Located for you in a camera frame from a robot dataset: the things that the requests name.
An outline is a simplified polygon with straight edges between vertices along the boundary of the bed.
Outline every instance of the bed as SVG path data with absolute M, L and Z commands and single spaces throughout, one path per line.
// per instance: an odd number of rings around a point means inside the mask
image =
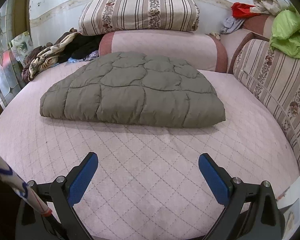
M 208 152 L 231 176 L 268 180 L 275 196 L 299 176 L 276 120 L 234 75 L 200 70 L 223 102 L 226 121 L 204 129 L 172 129 L 40 116 L 41 96 L 84 65 L 63 63 L 40 73 L 0 116 L 0 155 L 25 180 L 51 182 L 89 151 L 99 167 L 78 216 L 106 239 L 189 239 L 208 232 L 223 206 L 198 168 Z

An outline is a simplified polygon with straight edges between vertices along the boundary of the floral blanket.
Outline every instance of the floral blanket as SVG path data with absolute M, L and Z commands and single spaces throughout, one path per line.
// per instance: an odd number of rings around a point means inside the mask
M 78 32 L 67 35 L 60 43 L 45 48 L 41 51 L 35 59 L 32 60 L 29 66 L 29 81 L 33 80 L 34 77 L 40 72 L 50 68 L 58 62 L 58 55 L 62 52 L 65 47 L 73 41 Z
M 198 24 L 193 0 L 93 0 L 82 11 L 79 30 L 86 36 L 138 29 L 190 32 Z

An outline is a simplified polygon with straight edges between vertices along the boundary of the metal screw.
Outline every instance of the metal screw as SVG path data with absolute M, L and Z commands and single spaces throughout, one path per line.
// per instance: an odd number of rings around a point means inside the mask
M 29 187 L 32 187 L 32 186 L 34 185 L 34 180 L 30 180 L 30 181 L 28 182 L 28 185 L 29 185 Z
M 64 179 L 65 179 L 64 176 L 59 176 L 59 177 L 57 177 L 56 181 L 57 181 L 58 183 L 62 183 L 62 182 L 64 182 Z
M 236 184 L 240 184 L 240 183 L 241 183 L 241 179 L 238 178 L 238 177 L 232 178 L 232 181 L 233 181 L 234 183 L 236 183 Z
M 263 182 L 263 184 L 264 184 L 265 187 L 270 187 L 270 182 L 269 182 L 269 181 L 266 181 L 266 180 L 265 180 L 265 181 Z

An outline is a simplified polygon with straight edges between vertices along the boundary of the green cloth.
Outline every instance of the green cloth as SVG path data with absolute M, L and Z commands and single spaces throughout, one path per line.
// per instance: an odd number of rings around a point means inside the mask
M 274 19 L 270 47 L 300 58 L 300 15 L 294 7 L 280 12 Z

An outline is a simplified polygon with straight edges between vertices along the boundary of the floral striped pillow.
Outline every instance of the floral striped pillow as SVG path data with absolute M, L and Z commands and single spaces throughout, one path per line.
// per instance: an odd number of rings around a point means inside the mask
M 195 31 L 199 9 L 193 0 L 93 0 L 79 20 L 82 35 L 119 30 Z

